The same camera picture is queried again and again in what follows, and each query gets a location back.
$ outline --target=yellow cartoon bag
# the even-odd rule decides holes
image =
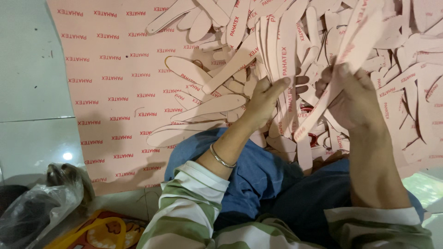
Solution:
[[[45,249],[135,249],[147,222],[97,210],[82,225],[52,241]]]

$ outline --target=floor grout line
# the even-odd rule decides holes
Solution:
[[[29,120],[16,120],[16,121],[4,121],[4,122],[0,122],[0,124],[4,124],[4,123],[16,123],[16,122],[26,122],[26,121],[41,121],[41,120],[52,120],[52,119],[64,119],[64,118],[75,118],[75,116],[69,116],[69,117],[52,117],[52,118],[29,119]]]

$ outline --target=hand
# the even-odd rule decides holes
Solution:
[[[309,82],[308,76],[294,77],[294,79],[295,85],[302,85]],[[259,80],[255,86],[251,101],[248,103],[246,111],[239,121],[248,125],[253,132],[265,126],[276,107],[279,95],[290,86],[291,82],[292,80],[289,77],[279,79],[272,85],[267,77]],[[297,93],[304,93],[306,91],[307,86],[297,87],[296,90]]]
[[[355,75],[349,72],[347,64],[336,65],[336,83],[343,91],[328,106],[337,122],[348,130],[369,128],[378,131],[386,128],[371,79],[360,68]],[[322,72],[322,78],[315,83],[315,95],[320,98],[332,79],[333,67]]]

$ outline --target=white tile floor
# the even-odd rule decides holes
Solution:
[[[8,23],[0,25],[0,184],[39,182],[51,162],[84,166],[62,48],[45,0],[2,0],[0,23]],[[424,226],[443,248],[443,168],[404,183],[435,213]],[[117,193],[94,205],[148,220],[160,194],[160,187]]]

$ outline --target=green striped shirt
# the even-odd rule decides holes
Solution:
[[[162,183],[159,210],[137,249],[312,249],[276,218],[259,218],[214,232],[229,181],[192,161]],[[342,207],[324,210],[330,233],[344,249],[433,249],[431,232],[413,207],[381,210]]]

